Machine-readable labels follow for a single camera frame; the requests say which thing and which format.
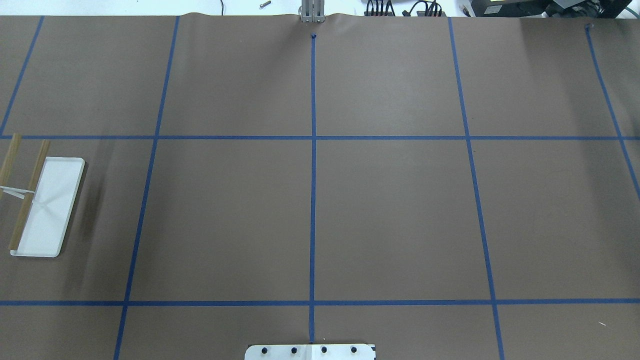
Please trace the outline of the lower black orange connector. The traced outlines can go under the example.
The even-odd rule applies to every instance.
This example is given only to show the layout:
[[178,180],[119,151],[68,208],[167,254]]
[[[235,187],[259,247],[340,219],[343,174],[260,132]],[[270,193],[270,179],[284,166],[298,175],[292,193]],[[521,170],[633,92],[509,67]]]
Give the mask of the lower black orange connector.
[[404,17],[443,18],[446,12],[436,0],[416,0],[409,9],[402,10]]

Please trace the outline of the aluminium frame post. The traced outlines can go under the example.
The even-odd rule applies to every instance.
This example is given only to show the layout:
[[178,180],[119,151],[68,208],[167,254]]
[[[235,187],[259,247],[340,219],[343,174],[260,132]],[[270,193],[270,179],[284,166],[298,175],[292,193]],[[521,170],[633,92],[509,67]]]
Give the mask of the aluminium frame post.
[[302,0],[299,16],[302,23],[324,23],[326,19],[325,1]]

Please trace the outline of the white pedestal column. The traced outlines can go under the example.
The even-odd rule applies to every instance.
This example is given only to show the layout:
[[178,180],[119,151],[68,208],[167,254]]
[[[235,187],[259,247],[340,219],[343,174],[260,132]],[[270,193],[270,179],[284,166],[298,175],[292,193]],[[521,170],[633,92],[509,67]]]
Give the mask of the white pedestal column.
[[374,345],[365,343],[333,344],[260,344],[251,345],[245,360],[375,360]]

